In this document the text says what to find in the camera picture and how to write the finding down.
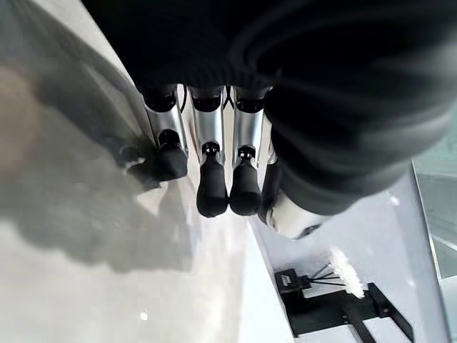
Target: black metal bracket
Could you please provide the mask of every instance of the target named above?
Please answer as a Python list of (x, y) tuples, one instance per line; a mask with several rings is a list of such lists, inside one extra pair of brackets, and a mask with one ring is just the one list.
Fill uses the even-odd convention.
[(308, 275), (299, 277), (295, 269), (287, 269), (274, 276), (295, 337), (353, 325), (363, 343), (376, 343), (363, 321), (389, 317), (410, 342), (414, 342), (413, 327), (374, 283), (368, 284), (368, 291), (362, 299), (346, 291), (305, 298), (303, 289), (311, 288)]

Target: metal cylinder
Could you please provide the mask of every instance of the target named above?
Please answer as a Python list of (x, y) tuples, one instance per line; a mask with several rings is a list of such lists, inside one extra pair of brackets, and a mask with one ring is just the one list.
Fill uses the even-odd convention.
[(193, 106), (195, 134), (197, 140), (197, 155), (200, 164), (206, 161), (206, 155), (203, 153), (203, 146), (207, 143), (216, 143), (219, 146), (219, 152), (216, 154), (218, 163), (224, 165), (224, 120), (222, 117), (222, 96), (219, 97), (219, 107), (213, 111), (200, 111)]
[(163, 131), (174, 131), (178, 134), (181, 149), (184, 151), (186, 156), (188, 156), (189, 149), (187, 147), (186, 133), (184, 132), (183, 119), (178, 102), (176, 101), (173, 107), (171, 107), (168, 111), (163, 112), (154, 111), (147, 105), (145, 105), (145, 108), (149, 121), (151, 122), (151, 130), (154, 135), (156, 145), (160, 146), (159, 137)]
[(263, 125), (263, 108), (254, 112), (247, 112), (240, 109), (239, 102), (236, 102), (234, 109), (233, 124), (233, 167), (236, 168), (241, 162), (239, 149), (249, 147), (255, 151), (253, 156), (253, 167), (258, 168), (258, 157), (261, 148)]

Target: white fluffy object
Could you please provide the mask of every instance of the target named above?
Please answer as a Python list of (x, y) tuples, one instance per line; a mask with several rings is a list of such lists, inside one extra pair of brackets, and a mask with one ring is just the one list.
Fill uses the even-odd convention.
[(363, 293), (363, 285), (346, 255), (341, 250), (332, 248), (330, 264), (335, 271), (335, 274), (337, 274), (346, 285), (346, 292), (354, 294), (359, 299), (362, 299), (365, 296)]

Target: black wire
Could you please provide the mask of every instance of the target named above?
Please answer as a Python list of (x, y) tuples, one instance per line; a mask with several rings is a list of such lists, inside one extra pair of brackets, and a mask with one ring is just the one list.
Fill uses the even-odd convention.
[(186, 107), (186, 102), (187, 102), (187, 87), (185, 84), (183, 84), (183, 88), (184, 88), (184, 98), (183, 98), (183, 104), (181, 105), (181, 113), (183, 113), (183, 110)]
[(226, 96), (226, 100), (224, 102), (224, 108), (226, 108), (227, 104), (230, 102), (230, 105), (231, 105), (231, 108), (234, 109), (234, 105), (233, 105), (233, 100), (231, 99), (231, 95), (230, 95), (230, 86), (226, 86), (226, 93), (227, 93), (227, 96)]
[(310, 281), (312, 284), (330, 284), (332, 286), (345, 286), (345, 284), (331, 284), (330, 282)]
[(326, 264), (323, 268), (321, 268), (318, 272), (314, 273), (314, 275), (310, 278), (310, 279), (314, 279), (315, 277), (317, 277), (321, 272), (323, 272), (324, 270), (327, 269), (327, 267), (330, 266), (330, 263)]
[(317, 279), (313, 279), (313, 280), (335, 280), (335, 279), (339, 279), (340, 277), (318, 277)]
[(314, 277), (313, 279), (323, 279), (324, 277), (329, 277), (330, 275), (333, 275), (333, 274), (335, 274), (335, 272), (331, 272), (331, 273), (325, 274), (325, 275), (323, 275), (321, 277)]

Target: black rubber fingertip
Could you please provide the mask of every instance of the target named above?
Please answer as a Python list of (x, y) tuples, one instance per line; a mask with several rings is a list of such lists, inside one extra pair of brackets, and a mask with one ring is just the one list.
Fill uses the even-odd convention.
[(262, 188), (262, 206), (258, 211), (258, 218), (266, 224), (266, 212), (273, 206), (281, 185), (281, 168), (279, 163), (266, 166), (265, 181)]
[(187, 175), (187, 156), (177, 146), (159, 150), (152, 173), (161, 182), (180, 179)]
[(208, 156), (200, 167), (197, 209), (202, 216), (212, 218), (223, 214), (228, 205), (224, 166), (217, 162), (216, 157)]
[(261, 205), (262, 196), (257, 183), (257, 170), (247, 161), (242, 161), (233, 171), (230, 207), (240, 216), (252, 216), (257, 214)]

